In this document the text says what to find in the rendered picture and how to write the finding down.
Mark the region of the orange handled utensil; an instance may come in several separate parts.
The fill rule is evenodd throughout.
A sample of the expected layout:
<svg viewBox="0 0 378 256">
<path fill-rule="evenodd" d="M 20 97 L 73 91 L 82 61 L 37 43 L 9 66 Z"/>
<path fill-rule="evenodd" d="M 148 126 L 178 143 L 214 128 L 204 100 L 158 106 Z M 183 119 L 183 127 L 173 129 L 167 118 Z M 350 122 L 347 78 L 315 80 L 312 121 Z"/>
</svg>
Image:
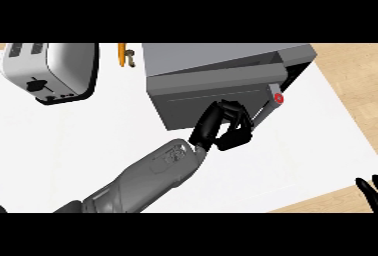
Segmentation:
<svg viewBox="0 0 378 256">
<path fill-rule="evenodd" d="M 119 44 L 119 61 L 120 61 L 120 66 L 129 65 L 130 67 L 135 67 L 135 51 L 127 48 L 126 43 Z"/>
</svg>

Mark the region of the white toaster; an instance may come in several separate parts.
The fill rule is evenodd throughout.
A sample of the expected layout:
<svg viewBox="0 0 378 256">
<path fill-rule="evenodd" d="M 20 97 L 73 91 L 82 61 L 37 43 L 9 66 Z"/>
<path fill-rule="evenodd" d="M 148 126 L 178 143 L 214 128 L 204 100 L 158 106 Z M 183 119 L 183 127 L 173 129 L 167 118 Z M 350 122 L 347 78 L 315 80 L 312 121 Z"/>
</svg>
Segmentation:
<svg viewBox="0 0 378 256">
<path fill-rule="evenodd" d="M 8 43 L 0 73 L 43 105 L 85 100 L 95 92 L 99 44 Z"/>
</svg>

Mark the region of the grey microwave door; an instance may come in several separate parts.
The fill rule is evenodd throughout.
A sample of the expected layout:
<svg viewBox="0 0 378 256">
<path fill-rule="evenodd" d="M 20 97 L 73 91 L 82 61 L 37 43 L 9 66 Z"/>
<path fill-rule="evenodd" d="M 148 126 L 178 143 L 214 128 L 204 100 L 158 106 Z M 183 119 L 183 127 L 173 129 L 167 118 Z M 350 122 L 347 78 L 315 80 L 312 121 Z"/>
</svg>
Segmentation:
<svg viewBox="0 0 378 256">
<path fill-rule="evenodd" d="M 269 101 L 268 86 L 282 84 L 281 63 L 154 76 L 147 91 L 167 130 L 192 128 L 214 101 L 238 101 L 251 115 Z"/>
</svg>

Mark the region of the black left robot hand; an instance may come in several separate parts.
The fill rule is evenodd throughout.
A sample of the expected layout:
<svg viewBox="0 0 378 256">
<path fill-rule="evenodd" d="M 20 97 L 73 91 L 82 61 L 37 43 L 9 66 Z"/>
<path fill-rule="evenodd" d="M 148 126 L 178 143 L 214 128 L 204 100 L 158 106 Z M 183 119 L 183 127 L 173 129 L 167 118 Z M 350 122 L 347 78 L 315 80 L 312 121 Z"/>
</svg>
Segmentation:
<svg viewBox="0 0 378 256">
<path fill-rule="evenodd" d="M 226 151 L 251 141 L 254 123 L 244 105 L 238 101 L 214 101 L 194 129 L 189 143 L 206 151 L 216 145 Z"/>
</svg>

